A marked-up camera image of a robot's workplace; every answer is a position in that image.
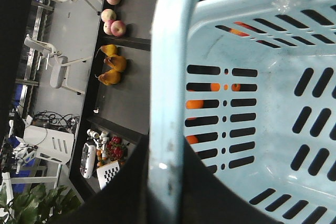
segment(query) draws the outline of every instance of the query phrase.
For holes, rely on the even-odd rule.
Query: basket slot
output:
[[[327,178],[330,181],[336,181],[336,161],[333,163],[330,170],[328,171]]]
[[[308,117],[310,116],[311,114],[311,108],[306,106],[306,107],[303,107],[301,113],[299,114],[297,120],[295,121],[294,125],[293,125],[293,132],[294,133],[300,133],[302,128],[304,127],[304,125],[306,124],[307,122],[307,119]]]
[[[219,107],[218,100],[188,100],[185,103],[188,110],[211,109]]]
[[[302,224],[315,224],[327,211],[326,207],[317,207]]]
[[[306,145],[306,144],[301,145],[301,147],[299,148],[298,152],[296,153],[293,161],[290,164],[290,167],[293,170],[298,170],[301,167],[303,161],[305,161],[305,159],[306,159],[306,157],[309,153],[309,150],[310,150],[310,148],[309,148],[308,145]]]
[[[332,140],[336,140],[336,124],[334,125],[334,127],[332,128],[330,134],[329,134],[329,137],[332,139]]]
[[[253,121],[256,119],[256,113],[233,114],[230,116],[231,122]]]
[[[285,219],[294,218],[306,205],[308,205],[308,201],[299,200],[294,206],[292,206],[284,215],[282,215]]]
[[[317,137],[321,133],[330,115],[330,109],[323,109],[310,129],[310,135]]]
[[[299,80],[299,82],[298,82],[298,84],[297,84],[297,86],[295,87],[295,90],[294,90],[294,94],[296,96],[300,97],[303,94],[303,92],[306,89],[313,73],[314,73],[314,70],[312,68],[307,68],[303,72],[303,74],[302,74],[302,76],[301,76],[301,78],[300,78],[300,80]]]
[[[244,22],[236,21],[236,22],[234,22],[234,24],[238,25],[239,29],[241,29],[241,27],[244,27],[244,28],[248,29],[249,31],[244,30],[244,29],[243,29],[243,31],[247,31],[249,33],[250,33],[250,31],[254,31],[254,32],[258,33],[258,34],[266,34],[265,31],[260,30],[257,27],[251,26],[249,24],[246,24]]]
[[[305,38],[302,38],[301,36],[292,36],[293,39],[296,39],[297,41],[307,45],[307,46],[315,46],[316,44],[314,44],[313,42],[311,42],[310,40],[307,40]]]
[[[217,172],[217,165],[207,166],[207,168],[211,173],[216,173]]]
[[[287,40],[281,39],[281,38],[275,38],[274,40],[276,40],[277,42],[283,43],[283,44],[285,44],[287,46],[290,46],[290,47],[297,47],[296,44],[293,44],[293,43],[291,43],[291,42],[289,42]]]
[[[242,136],[250,136],[256,133],[255,127],[243,128],[243,129],[235,129],[230,131],[230,137],[242,137]]]
[[[239,86],[239,90],[238,89],[233,90],[234,86]],[[255,92],[255,91],[257,91],[257,88],[258,88],[258,86],[256,84],[246,84],[246,83],[233,83],[232,84],[232,90],[235,91],[235,92],[243,92],[243,91]]]
[[[255,98],[232,99],[230,101],[231,107],[255,106],[256,104],[257,104],[257,99]]]
[[[335,88],[332,90],[332,93],[331,93],[332,97],[336,99],[336,86]]]
[[[218,77],[208,78],[209,76],[204,76],[204,79],[207,79],[209,82],[188,82],[186,85],[186,90],[189,92],[211,92],[211,83],[217,83]]]
[[[268,21],[266,19],[263,19],[263,18],[255,18],[254,21],[259,22],[259,23],[261,23],[264,26],[267,26],[269,28],[272,28],[275,31],[287,31],[285,28],[280,27],[280,26],[276,25],[275,23],[270,22],[270,21]]]
[[[316,83],[314,89],[313,89],[313,92],[312,92],[312,95],[314,97],[320,97],[324,91],[324,89],[326,88],[328,82],[330,81],[332,75],[334,73],[334,70],[332,68],[326,68],[319,81]]]
[[[275,192],[276,191],[273,188],[267,188],[265,191],[263,191],[262,193],[258,194],[256,197],[254,197],[253,199],[251,199],[249,202],[252,205],[257,205],[260,202],[262,202],[263,200],[265,200],[266,198],[268,198],[269,196],[271,196]]]
[[[236,152],[243,152],[246,150],[251,150],[256,146],[256,143],[254,141],[242,143],[242,144],[234,144],[231,145],[229,148],[230,153],[236,153]]]
[[[193,120],[185,120],[184,125],[186,127],[195,127],[195,126],[202,126],[202,125],[210,125],[210,124],[217,124],[219,121],[218,116],[204,116],[195,118]]]
[[[270,205],[268,205],[265,210],[268,212],[274,212],[277,210],[280,206],[282,206],[287,200],[289,200],[292,196],[289,194],[283,194],[279,198],[277,198],[275,201],[273,201]]]
[[[279,14],[279,15],[276,15],[276,17],[282,19],[283,21],[295,26],[296,28],[299,28],[299,29],[306,29],[306,28],[309,28],[308,26],[306,26],[305,24],[301,23],[300,21],[294,19],[293,17],[289,16],[289,15],[282,15],[282,14]]]
[[[315,37],[316,39],[319,39],[320,41],[322,41],[326,44],[335,44],[334,41],[328,39],[327,37],[323,36],[322,34],[312,34],[311,36]]]
[[[200,157],[200,159],[208,159],[217,156],[218,150],[216,148],[208,149],[204,151],[198,151],[197,154]]]
[[[188,65],[187,72],[193,74],[219,75],[221,73],[221,69],[219,67],[212,66]]]
[[[326,17],[324,17],[323,15],[318,13],[316,10],[306,9],[306,10],[302,10],[301,12],[303,14],[305,14],[306,16],[310,17],[311,19],[313,19],[314,21],[316,21],[317,23],[319,23],[322,26],[332,26],[332,25],[334,25],[333,22],[331,22]]]
[[[254,156],[248,156],[248,157],[235,159],[229,162],[229,168],[233,169],[233,168],[241,167],[244,165],[248,165],[248,164],[253,163],[254,160],[255,160]]]
[[[312,161],[311,165],[308,168],[310,175],[315,176],[320,171],[321,167],[324,165],[325,161],[329,156],[329,151],[325,148],[322,148],[317,153],[316,157]]]
[[[193,135],[193,136],[197,138],[197,141],[199,143],[211,142],[211,141],[215,141],[218,139],[217,132],[209,132],[209,133],[198,134],[198,135]]]
[[[232,69],[233,76],[257,77],[258,71],[256,69],[234,68]]]

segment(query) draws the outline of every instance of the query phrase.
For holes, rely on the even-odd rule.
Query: black cable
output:
[[[44,128],[46,130],[46,135],[45,137],[42,139],[41,142],[39,142],[38,144],[35,144],[35,146],[38,146],[39,144],[41,144],[46,138],[47,138],[47,135],[48,135],[48,130],[46,128]]]
[[[22,159],[23,163],[25,163],[26,165],[28,164],[22,157],[16,157],[15,159],[17,160],[18,158]]]
[[[67,130],[78,124],[79,116],[74,116],[73,114],[61,115],[53,111],[42,111],[34,115],[33,120],[46,120],[52,127],[60,127]]]

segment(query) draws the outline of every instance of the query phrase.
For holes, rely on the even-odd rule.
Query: gray floor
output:
[[[98,9],[99,3],[89,0]],[[58,50],[63,52],[69,60],[93,56],[97,40],[98,25],[100,17],[84,1],[56,3],[53,13],[52,24],[48,42],[52,43]],[[92,60],[85,63],[77,63],[71,66],[69,85],[85,90],[89,78]],[[34,104],[34,112],[44,110],[55,111],[59,114],[81,115],[82,105],[85,96],[66,89],[54,89],[49,85],[51,68],[45,70],[45,62],[41,65],[41,80],[37,90]],[[57,164],[49,163],[47,176],[54,176],[57,171]],[[73,188],[68,178],[69,170],[63,166],[60,174],[60,185]],[[92,186],[97,188],[98,181],[93,181]]]

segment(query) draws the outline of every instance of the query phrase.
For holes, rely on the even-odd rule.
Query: pear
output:
[[[98,80],[103,83],[104,85],[112,85],[112,84],[117,84],[120,82],[121,79],[121,73],[111,69],[107,71],[106,73],[102,73],[99,77]]]
[[[116,55],[118,53],[117,47],[113,44],[101,46],[100,50],[108,57],[111,57],[112,55]]]
[[[118,72],[124,72],[127,66],[127,61],[124,56],[112,55],[111,57],[106,57],[104,63],[109,65],[111,68]]]

